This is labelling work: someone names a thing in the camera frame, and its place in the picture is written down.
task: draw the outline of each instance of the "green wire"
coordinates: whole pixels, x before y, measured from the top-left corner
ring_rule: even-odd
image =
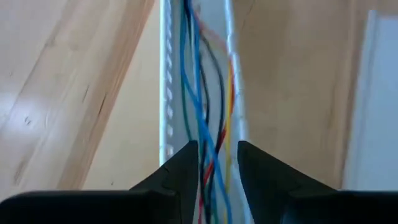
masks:
[[[218,224],[218,212],[217,212],[217,202],[216,202],[216,200],[213,200],[213,203],[214,203],[214,205],[211,206],[211,213],[214,216],[214,223]]]
[[[191,141],[192,134],[188,123],[187,102],[185,101],[185,85],[182,79],[181,79],[181,97],[182,97],[182,112],[184,116],[185,130],[187,132],[188,140]]]

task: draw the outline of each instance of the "wood grain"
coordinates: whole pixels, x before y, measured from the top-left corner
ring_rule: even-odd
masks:
[[[121,25],[99,76],[101,82],[93,90],[95,98],[83,118],[59,188],[79,189],[83,186],[152,5],[153,1],[141,0],[127,1],[123,6]]]
[[[396,1],[234,0],[252,141],[341,187],[352,100],[370,9]]]
[[[81,185],[152,3],[1,2],[0,198]]]
[[[84,189],[129,189],[159,167],[159,14],[156,1]]]

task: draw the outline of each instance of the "yellow wire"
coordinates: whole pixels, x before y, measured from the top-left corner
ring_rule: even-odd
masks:
[[[205,31],[211,38],[211,45],[218,46],[225,54],[228,54],[226,49],[226,44],[222,43],[220,37],[218,37],[212,30],[209,30],[201,20],[198,20],[201,25],[202,31]],[[232,157],[231,157],[231,117],[232,117],[232,81],[233,81],[233,68],[232,68],[232,60],[229,58],[228,60],[228,87],[227,87],[227,116],[226,116],[226,135],[225,135],[225,151],[226,151],[226,178],[225,178],[225,190],[227,195],[229,194],[229,186],[231,183],[231,165],[232,165]],[[224,223],[228,223],[228,216],[226,210],[224,211]]]
[[[227,90],[227,115],[226,115],[226,124],[225,124],[225,158],[226,158],[226,177],[225,177],[225,191],[227,194],[229,194],[229,186],[231,182],[231,164],[232,164],[232,158],[231,158],[231,111],[232,111],[232,65],[231,62],[229,61],[229,66],[228,66],[228,90]],[[226,215],[226,211],[224,212],[224,220],[225,223],[228,222],[228,218]]]

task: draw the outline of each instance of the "wooden floor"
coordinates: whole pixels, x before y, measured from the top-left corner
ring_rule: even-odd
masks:
[[[333,187],[375,2],[234,0],[251,140]],[[0,198],[157,168],[159,1],[0,0],[0,33]]]

